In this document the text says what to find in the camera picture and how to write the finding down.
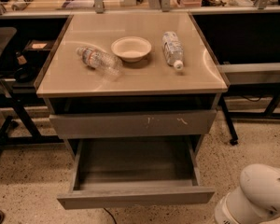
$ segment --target bottle cap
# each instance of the bottle cap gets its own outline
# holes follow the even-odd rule
[[[184,64],[182,61],[177,60],[174,62],[174,68],[176,71],[181,71],[184,68]]]

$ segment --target drawer front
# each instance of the drawer front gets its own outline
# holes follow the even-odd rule
[[[62,139],[206,134],[216,110],[50,115]]]
[[[188,138],[81,140],[65,209],[207,203]]]

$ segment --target plastic bottle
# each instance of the plastic bottle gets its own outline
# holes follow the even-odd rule
[[[181,71],[184,68],[184,51],[175,32],[166,32],[162,37],[162,47],[166,62],[175,70]]]
[[[122,61],[119,57],[92,47],[80,47],[76,50],[84,64],[99,71],[107,80],[115,80],[122,74]]]

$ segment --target drawer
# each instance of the drawer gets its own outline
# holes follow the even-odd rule
[[[187,137],[80,140],[65,209],[207,203]]]
[[[206,134],[216,110],[50,115],[62,139]]]

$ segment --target closed drawer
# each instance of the closed drawer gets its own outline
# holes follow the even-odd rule
[[[207,203],[186,137],[86,139],[79,143],[65,209]]]
[[[50,115],[62,139],[206,134],[216,110]]]

